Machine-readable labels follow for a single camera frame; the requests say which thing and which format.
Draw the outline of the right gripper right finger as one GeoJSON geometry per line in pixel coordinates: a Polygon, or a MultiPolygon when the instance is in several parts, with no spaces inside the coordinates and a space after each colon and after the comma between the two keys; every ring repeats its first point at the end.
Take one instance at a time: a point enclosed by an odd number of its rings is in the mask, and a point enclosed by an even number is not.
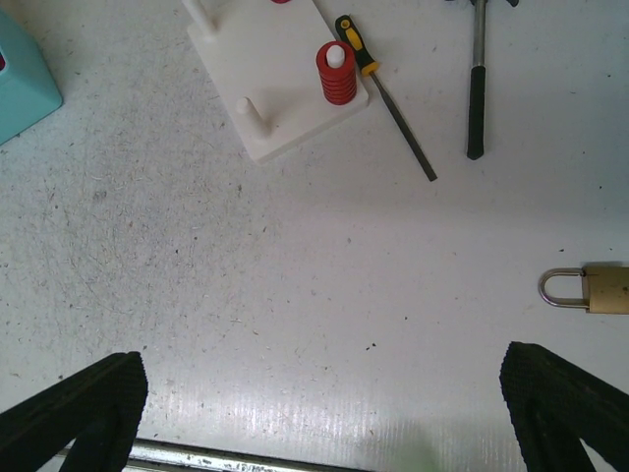
{"type": "Polygon", "coordinates": [[[628,469],[628,395],[546,348],[513,341],[501,391],[529,471],[593,471],[588,445],[628,469]]]}

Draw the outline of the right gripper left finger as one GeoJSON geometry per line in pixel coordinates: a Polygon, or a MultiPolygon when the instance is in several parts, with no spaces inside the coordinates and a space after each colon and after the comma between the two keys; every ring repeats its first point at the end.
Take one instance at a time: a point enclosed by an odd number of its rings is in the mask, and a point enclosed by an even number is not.
{"type": "Polygon", "coordinates": [[[62,471],[121,471],[146,398],[141,354],[111,354],[1,414],[1,469],[37,471],[69,445],[62,471]]]}

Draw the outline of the black handled hammer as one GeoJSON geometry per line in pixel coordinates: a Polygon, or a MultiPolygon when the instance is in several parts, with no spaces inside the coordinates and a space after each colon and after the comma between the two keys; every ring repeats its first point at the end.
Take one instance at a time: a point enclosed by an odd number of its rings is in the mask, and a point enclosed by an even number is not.
{"type": "Polygon", "coordinates": [[[466,155],[471,160],[478,160],[485,154],[487,0],[471,1],[471,4],[474,26],[466,155]]]}

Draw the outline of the large red spring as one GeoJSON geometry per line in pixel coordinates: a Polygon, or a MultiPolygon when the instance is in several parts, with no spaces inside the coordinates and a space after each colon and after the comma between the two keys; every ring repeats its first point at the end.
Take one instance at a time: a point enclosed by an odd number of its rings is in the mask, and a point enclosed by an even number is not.
{"type": "Polygon", "coordinates": [[[356,59],[353,49],[342,41],[329,41],[317,52],[315,64],[324,98],[341,106],[356,96],[356,59]]]}

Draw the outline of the yellow black handled file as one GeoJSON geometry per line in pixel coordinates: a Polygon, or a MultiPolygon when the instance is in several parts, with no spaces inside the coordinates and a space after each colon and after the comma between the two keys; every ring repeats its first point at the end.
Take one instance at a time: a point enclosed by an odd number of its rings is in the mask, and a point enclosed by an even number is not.
{"type": "Polygon", "coordinates": [[[341,15],[335,20],[335,30],[339,38],[343,42],[347,43],[354,51],[356,63],[360,69],[361,74],[364,77],[370,77],[372,79],[382,98],[383,103],[387,107],[390,115],[392,116],[405,141],[407,142],[410,150],[414,154],[416,160],[420,164],[429,181],[434,182],[437,179],[437,175],[433,170],[431,164],[429,163],[429,160],[422,150],[413,131],[405,120],[403,114],[397,107],[392,96],[389,94],[389,92],[386,90],[386,88],[378,78],[377,71],[379,69],[379,63],[369,53],[365,41],[363,40],[363,37],[359,32],[356,23],[350,15],[341,15]]]}

